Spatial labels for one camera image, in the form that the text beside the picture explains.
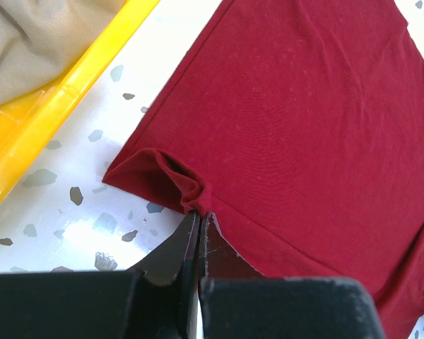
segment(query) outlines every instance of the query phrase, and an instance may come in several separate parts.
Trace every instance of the fabric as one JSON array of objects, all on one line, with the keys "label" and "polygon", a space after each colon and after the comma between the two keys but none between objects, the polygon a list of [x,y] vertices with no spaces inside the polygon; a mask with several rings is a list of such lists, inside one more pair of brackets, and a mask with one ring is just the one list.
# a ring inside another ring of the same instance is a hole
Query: fabric
[{"label": "fabric", "polygon": [[269,277],[359,280],[388,338],[424,314],[424,61],[393,1],[224,0],[104,181],[212,210]]},{"label": "fabric", "polygon": [[0,104],[59,76],[123,4],[124,0],[0,0]]}]

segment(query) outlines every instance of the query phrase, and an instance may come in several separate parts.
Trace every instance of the t-shirt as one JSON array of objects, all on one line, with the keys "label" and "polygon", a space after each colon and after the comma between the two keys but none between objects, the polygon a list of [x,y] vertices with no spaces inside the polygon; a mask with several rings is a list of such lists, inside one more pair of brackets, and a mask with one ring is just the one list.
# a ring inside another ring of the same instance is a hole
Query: t-shirt
[{"label": "t-shirt", "polygon": [[424,314],[424,61],[391,0],[224,0],[104,181],[215,212],[266,276],[359,280],[388,338]]}]

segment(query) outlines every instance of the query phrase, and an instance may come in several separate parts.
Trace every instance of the red fabric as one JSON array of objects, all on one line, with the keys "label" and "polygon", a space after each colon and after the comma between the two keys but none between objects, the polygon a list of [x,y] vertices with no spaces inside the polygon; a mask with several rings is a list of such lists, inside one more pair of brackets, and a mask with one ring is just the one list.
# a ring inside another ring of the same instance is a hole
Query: red fabric
[{"label": "red fabric", "polygon": [[424,313],[424,61],[393,1],[224,0],[105,176],[216,213],[267,276]]}]

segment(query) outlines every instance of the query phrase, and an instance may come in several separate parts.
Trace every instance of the khaki cloth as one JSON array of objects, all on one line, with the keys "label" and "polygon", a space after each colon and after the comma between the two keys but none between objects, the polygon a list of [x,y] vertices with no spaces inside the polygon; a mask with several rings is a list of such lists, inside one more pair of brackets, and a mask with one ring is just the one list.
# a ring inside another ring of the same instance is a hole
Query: khaki cloth
[{"label": "khaki cloth", "polygon": [[0,0],[0,104],[60,75],[124,0]]}]

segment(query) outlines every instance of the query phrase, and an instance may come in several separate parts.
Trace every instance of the yellow bin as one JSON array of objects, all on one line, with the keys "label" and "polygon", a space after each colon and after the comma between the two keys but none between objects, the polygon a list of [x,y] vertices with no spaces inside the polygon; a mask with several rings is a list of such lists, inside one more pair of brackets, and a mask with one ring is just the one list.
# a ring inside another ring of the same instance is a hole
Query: yellow bin
[{"label": "yellow bin", "polygon": [[128,0],[65,76],[0,106],[0,202],[158,2]]}]

